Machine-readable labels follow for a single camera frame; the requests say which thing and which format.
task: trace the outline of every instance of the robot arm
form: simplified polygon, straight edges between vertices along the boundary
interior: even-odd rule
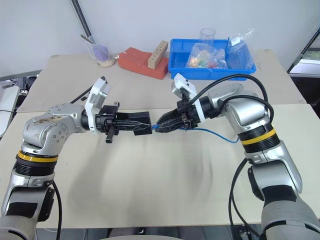
[[[58,155],[68,137],[91,131],[112,143],[119,131],[152,133],[149,112],[118,112],[119,103],[102,107],[110,87],[104,77],[93,85],[85,106],[71,103],[50,108],[28,120],[2,203],[0,240],[32,240],[36,224],[47,220],[54,202],[51,184]]]
[[[261,239],[320,240],[320,224],[311,208],[300,198],[302,178],[285,143],[277,136],[267,110],[261,102],[231,96],[256,93],[241,84],[215,88],[198,100],[201,108],[190,105],[189,89],[194,86],[182,75],[174,78],[173,92],[181,101],[177,109],[164,114],[157,122],[159,133],[179,128],[195,128],[205,118],[224,116],[238,135],[251,167],[248,177],[254,195],[264,201]]]

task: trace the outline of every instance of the blue plastic crate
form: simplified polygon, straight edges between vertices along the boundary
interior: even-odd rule
[[[168,69],[173,79],[176,74],[182,74],[190,80],[217,80],[232,74],[252,74],[256,71],[253,64],[252,69],[230,69],[230,68],[189,68],[186,67],[190,52],[198,39],[172,39],[170,43],[170,57]],[[214,40],[215,49],[226,49],[228,40]],[[245,78],[233,78],[232,80],[243,81]]]

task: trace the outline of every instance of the red foam block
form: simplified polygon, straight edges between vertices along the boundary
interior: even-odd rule
[[[144,52],[130,47],[119,54],[118,64],[121,68],[138,74],[143,74],[156,79],[164,79],[168,73],[169,59],[163,57],[156,69],[151,69],[148,67],[148,59],[151,55],[151,52]]]

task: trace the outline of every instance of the white wall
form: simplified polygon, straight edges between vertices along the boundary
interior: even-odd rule
[[[153,51],[160,40],[226,39],[255,28],[255,48],[287,69],[320,27],[319,0],[79,0],[96,42],[112,52]],[[0,0],[0,76],[43,68],[56,54],[85,52],[68,0]]]

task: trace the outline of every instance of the black cable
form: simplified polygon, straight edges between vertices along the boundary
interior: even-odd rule
[[[90,92],[91,88],[93,87],[93,85],[91,87],[89,87],[87,90],[85,90],[83,93],[81,93],[79,96],[77,96],[75,99],[73,99],[70,103],[74,104],[76,101],[78,101],[80,98],[82,98],[84,95],[86,95],[88,92]]]
[[[243,159],[243,161],[239,164],[239,166],[237,167],[235,173],[234,173],[234,176],[233,176],[233,179],[232,179],[232,183],[231,183],[231,189],[230,189],[230,194],[229,194],[229,201],[228,201],[228,213],[229,213],[229,220],[230,220],[230,225],[231,225],[231,233],[232,233],[232,237],[233,238],[236,238],[237,240],[241,240],[237,230],[236,230],[236,227],[234,225],[234,221],[233,221],[233,218],[232,218],[232,212],[231,212],[231,202],[232,202],[232,198],[233,198],[233,195],[234,195],[234,188],[235,188],[235,184],[236,184],[236,181],[238,179],[238,176],[241,172],[241,170],[244,168],[244,166],[246,165],[247,163],[247,159]]]
[[[9,110],[0,110],[0,112],[8,112],[8,113],[15,113],[15,111],[9,111]]]
[[[275,111],[274,111],[274,108],[271,106],[270,103],[268,103],[267,101],[259,98],[259,97],[256,97],[256,96],[250,96],[250,95],[235,95],[235,96],[230,96],[228,97],[227,99],[223,100],[221,106],[220,106],[220,109],[219,111],[221,112],[225,106],[225,104],[232,100],[232,99],[251,99],[251,100],[255,100],[257,102],[260,102],[262,104],[264,104],[270,111],[270,123],[272,123],[273,119],[274,119],[274,116],[275,116]]]
[[[234,207],[234,210],[236,212],[236,214],[238,215],[238,217],[241,219],[241,221],[244,223],[244,225],[254,234],[256,235],[258,238],[259,238],[259,233],[257,233],[256,230],[254,230],[250,225],[249,223],[247,223],[247,221],[242,217],[242,215],[240,214],[237,206],[236,206],[236,202],[235,202],[235,198],[234,198],[234,195],[232,194],[232,203],[233,203],[233,207]]]
[[[254,81],[259,88],[261,89],[262,95],[263,95],[263,99],[268,102],[268,95],[267,95],[267,91],[264,87],[264,85],[254,76],[248,75],[248,74],[233,74],[230,76],[225,76],[223,78],[220,78],[212,83],[210,83],[208,86],[206,86],[204,89],[202,89],[194,98],[191,99],[191,101],[189,102],[190,105],[192,105],[196,100],[198,100],[198,98],[200,98],[206,91],[208,91],[209,89],[211,89],[212,87],[214,87],[215,85],[222,83],[226,80],[230,80],[233,78],[246,78],[246,79],[250,79],[252,81]]]
[[[61,196],[55,181],[52,182],[52,186],[55,190],[56,198],[58,200],[58,208],[59,208],[59,219],[58,219],[58,228],[56,230],[56,240],[60,240],[61,226],[62,226],[62,202],[61,202]]]

